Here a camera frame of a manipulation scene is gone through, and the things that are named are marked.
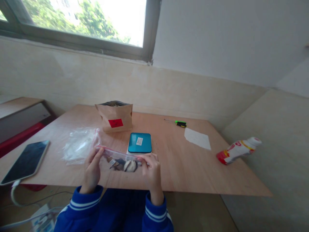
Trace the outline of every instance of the green foliage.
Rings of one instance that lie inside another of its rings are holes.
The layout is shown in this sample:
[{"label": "green foliage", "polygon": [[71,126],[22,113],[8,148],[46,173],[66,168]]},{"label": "green foliage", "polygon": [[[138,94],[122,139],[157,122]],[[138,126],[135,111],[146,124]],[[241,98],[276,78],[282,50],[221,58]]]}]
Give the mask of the green foliage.
[{"label": "green foliage", "polygon": [[23,3],[33,22],[39,27],[123,43],[130,42],[129,37],[123,39],[119,37],[112,23],[105,18],[97,1],[94,4],[90,0],[83,0],[80,3],[81,12],[76,14],[80,21],[78,25],[67,20],[62,11],[55,10],[49,0],[23,0]]}]

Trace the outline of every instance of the paper bag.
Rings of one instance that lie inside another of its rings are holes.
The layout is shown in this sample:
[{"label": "paper bag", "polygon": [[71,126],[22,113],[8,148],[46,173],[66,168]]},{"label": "paper bag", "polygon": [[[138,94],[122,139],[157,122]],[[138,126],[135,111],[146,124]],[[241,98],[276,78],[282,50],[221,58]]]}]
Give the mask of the paper bag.
[{"label": "paper bag", "polygon": [[129,131],[132,129],[133,104],[126,104],[121,101],[109,101],[103,104],[96,104],[105,133]]}]

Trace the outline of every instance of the white wall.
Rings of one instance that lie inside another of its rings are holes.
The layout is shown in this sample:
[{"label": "white wall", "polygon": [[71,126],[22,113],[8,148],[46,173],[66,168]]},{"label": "white wall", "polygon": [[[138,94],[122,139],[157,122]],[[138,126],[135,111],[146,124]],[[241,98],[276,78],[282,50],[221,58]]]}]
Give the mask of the white wall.
[{"label": "white wall", "polygon": [[163,0],[154,66],[274,87],[306,57],[306,0]]},{"label": "white wall", "polygon": [[223,129],[263,87],[0,38],[0,93],[43,98],[61,115],[119,100],[138,112],[209,120]]},{"label": "white wall", "polygon": [[222,195],[240,232],[309,231],[308,118],[308,98],[269,90],[221,132],[230,143],[262,140],[243,160],[274,195]]},{"label": "white wall", "polygon": [[309,98],[309,58],[280,80],[276,87]]}]

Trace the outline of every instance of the floor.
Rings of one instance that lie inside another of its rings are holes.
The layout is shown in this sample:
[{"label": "floor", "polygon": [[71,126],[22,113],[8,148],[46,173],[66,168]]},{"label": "floor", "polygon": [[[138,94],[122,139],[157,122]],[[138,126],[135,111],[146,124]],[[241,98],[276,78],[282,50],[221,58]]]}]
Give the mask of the floor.
[{"label": "floor", "polygon": [[[15,199],[20,204],[35,202],[54,193],[68,191],[74,192],[74,187],[47,186],[38,192],[32,192],[23,186],[17,186]],[[220,195],[195,194],[195,193],[164,193],[167,199],[167,207],[172,217],[175,231],[226,231],[237,232],[233,220],[226,209]],[[62,193],[52,198],[39,202],[42,206],[49,203],[50,207],[65,206],[70,202],[71,194]],[[0,187],[0,226],[25,220],[38,210],[37,206],[27,207],[2,207],[12,204],[10,187]],[[31,223],[28,222],[6,231],[31,231]]]}]

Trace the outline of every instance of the wooden table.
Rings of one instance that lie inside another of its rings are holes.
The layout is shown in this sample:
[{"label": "wooden table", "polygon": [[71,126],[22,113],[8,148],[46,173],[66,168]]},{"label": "wooden table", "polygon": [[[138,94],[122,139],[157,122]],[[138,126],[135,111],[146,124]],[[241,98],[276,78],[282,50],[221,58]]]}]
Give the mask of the wooden table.
[{"label": "wooden table", "polygon": [[[185,129],[164,121],[164,118],[186,121],[188,128],[207,134],[211,151],[187,141],[184,137]],[[103,134],[102,141],[107,147],[126,153],[130,133],[150,133],[153,153],[158,155],[161,163],[164,191],[272,196],[268,188],[241,159],[229,166],[217,160],[216,153],[227,148],[228,144],[208,121],[133,112],[132,122],[131,131]],[[70,132],[80,127],[101,127],[101,118],[95,107],[76,105],[1,158],[0,180],[27,144],[50,140],[50,147],[38,173],[22,183],[81,185],[83,165],[67,166],[61,159]],[[146,189],[141,169],[134,173],[111,171],[107,162],[103,162],[101,167],[99,184],[108,188]]]}]

